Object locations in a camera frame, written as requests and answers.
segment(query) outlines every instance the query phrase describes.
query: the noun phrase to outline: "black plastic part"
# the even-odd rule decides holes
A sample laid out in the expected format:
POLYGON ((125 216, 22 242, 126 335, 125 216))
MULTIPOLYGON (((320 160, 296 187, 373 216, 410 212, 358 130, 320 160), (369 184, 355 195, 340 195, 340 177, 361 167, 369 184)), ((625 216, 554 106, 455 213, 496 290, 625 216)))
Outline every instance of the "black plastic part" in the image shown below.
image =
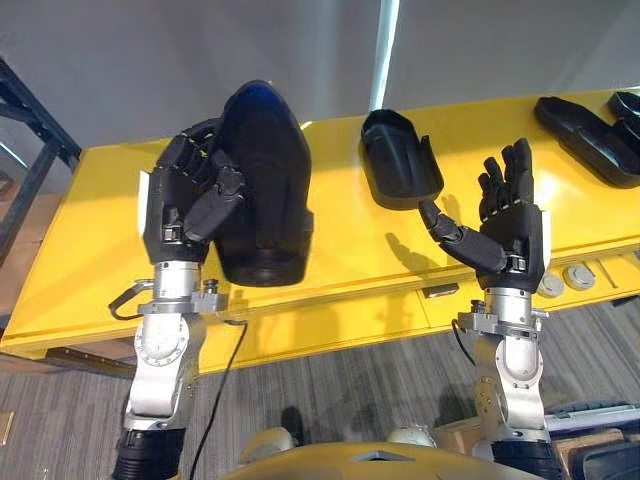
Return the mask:
POLYGON ((429 137, 393 110, 374 110, 362 126, 364 168, 374 200, 392 210, 435 200, 444 187, 429 137))
POLYGON ((588 402, 574 402, 557 405, 547 409, 549 415, 562 415, 564 413, 586 412, 589 410, 598 410, 600 408, 621 407, 631 405, 624 400, 590 400, 588 402))
POLYGON ((249 82, 225 104, 219 145, 246 182, 244 202, 214 238, 225 277, 248 286, 300 282, 313 232, 311 156, 293 113, 268 83, 249 82))
POLYGON ((640 155, 597 115, 558 97, 540 98, 534 114, 603 181, 617 188, 640 185, 640 155))
POLYGON ((172 478, 178 474, 185 429, 125 430, 118 441, 116 480, 172 478))
POLYGON ((544 275, 542 251, 542 213, 537 205, 518 203, 509 206, 499 215, 489 217, 481 226, 480 233, 490 237, 507 251, 526 259, 524 272, 503 271, 498 274, 490 270, 476 269, 480 287, 519 288, 535 292, 544 275))
POLYGON ((547 480, 561 480, 562 468, 546 442, 493 442, 493 460, 547 480))
MULTIPOLYGON (((215 157, 226 158, 226 155, 218 150, 215 157)), ((244 177, 237 169, 221 168, 215 185, 202 194, 187 213, 185 236, 194 242, 208 242, 242 203, 244 185, 244 177)))
POLYGON ((296 447, 305 444, 304 421, 297 407, 289 406, 280 414, 280 426, 291 434, 296 442, 296 447))
POLYGON ((499 243, 471 228, 457 226, 432 200, 420 202, 418 209, 431 238, 453 258, 474 270, 494 274, 505 267, 507 258, 499 243))
POLYGON ((640 97, 630 92, 616 92, 607 102, 616 117, 640 117, 640 97))
POLYGON ((111 312, 111 316, 116 320, 133 320, 135 318, 142 317, 143 315, 140 313, 137 313, 135 315, 120 315, 118 313, 118 308, 120 308, 129 300, 131 300, 133 297, 138 295, 140 291, 141 290, 139 288, 136 288, 134 286, 134 287, 127 288, 124 292, 118 295, 118 297, 109 304, 109 311, 111 312))
POLYGON ((627 147, 640 155, 640 117, 622 117, 613 124, 613 131, 627 147))
POLYGON ((142 238, 151 263, 178 260, 204 263, 208 243, 190 242, 183 235, 181 219, 199 193, 191 179, 172 167, 157 166, 149 176, 147 219, 142 238), (175 238, 164 238, 166 225, 175 223, 175 238))
POLYGON ((575 480, 640 478, 640 442, 580 448, 571 460, 575 480))

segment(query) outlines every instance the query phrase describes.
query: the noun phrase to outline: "black metal rack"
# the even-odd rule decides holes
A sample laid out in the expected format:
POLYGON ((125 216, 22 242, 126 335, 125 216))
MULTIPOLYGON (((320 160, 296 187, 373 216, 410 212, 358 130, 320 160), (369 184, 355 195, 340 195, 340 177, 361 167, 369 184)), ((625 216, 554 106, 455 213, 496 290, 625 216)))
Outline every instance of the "black metal rack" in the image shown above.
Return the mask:
POLYGON ((44 146, 0 225, 0 267, 56 157, 73 172, 82 149, 0 57, 0 116, 24 123, 44 146))

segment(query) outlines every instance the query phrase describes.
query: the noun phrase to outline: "gray carpet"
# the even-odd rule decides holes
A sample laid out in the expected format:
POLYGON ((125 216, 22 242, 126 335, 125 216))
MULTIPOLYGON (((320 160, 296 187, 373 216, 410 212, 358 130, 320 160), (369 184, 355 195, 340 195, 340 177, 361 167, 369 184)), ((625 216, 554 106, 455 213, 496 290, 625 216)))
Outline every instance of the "gray carpet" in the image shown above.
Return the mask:
MULTIPOLYGON (((547 406, 588 399, 640 400, 640 301, 552 315, 545 326, 547 406)), ((220 382, 201 379, 183 472, 220 382)), ((107 478, 129 382, 67 372, 0 374, 0 411, 15 410, 0 478, 107 478)), ((233 469, 247 439, 297 406, 314 442, 382 440, 398 425, 438 425, 475 414, 473 372, 451 334, 431 335, 234 371, 198 478, 233 469)))

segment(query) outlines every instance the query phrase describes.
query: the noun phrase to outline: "screw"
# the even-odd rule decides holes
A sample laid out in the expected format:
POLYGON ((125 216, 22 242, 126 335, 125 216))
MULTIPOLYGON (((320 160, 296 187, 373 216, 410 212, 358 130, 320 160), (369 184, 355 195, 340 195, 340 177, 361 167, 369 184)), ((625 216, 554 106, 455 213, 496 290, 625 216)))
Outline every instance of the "screw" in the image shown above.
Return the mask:
POLYGON ((205 293, 218 293, 218 281, 215 278, 208 278, 204 281, 205 293))
POLYGON ((471 300, 471 311, 473 313, 484 313, 485 303, 481 300, 471 300))

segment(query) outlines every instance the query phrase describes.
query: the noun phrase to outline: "white wall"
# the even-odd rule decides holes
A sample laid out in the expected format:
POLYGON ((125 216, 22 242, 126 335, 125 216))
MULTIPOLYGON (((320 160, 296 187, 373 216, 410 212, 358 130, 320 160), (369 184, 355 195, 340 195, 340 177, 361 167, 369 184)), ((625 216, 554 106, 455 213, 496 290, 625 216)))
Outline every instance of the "white wall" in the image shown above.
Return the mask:
MULTIPOLYGON (((171 135, 272 80, 299 120, 365 113, 376 0, 20 0, 0 54, 83 146, 171 135)), ((385 105, 640 83, 640 2, 401 0, 385 105)))
POLYGON ((385 104, 640 84, 638 0, 401 0, 385 104))

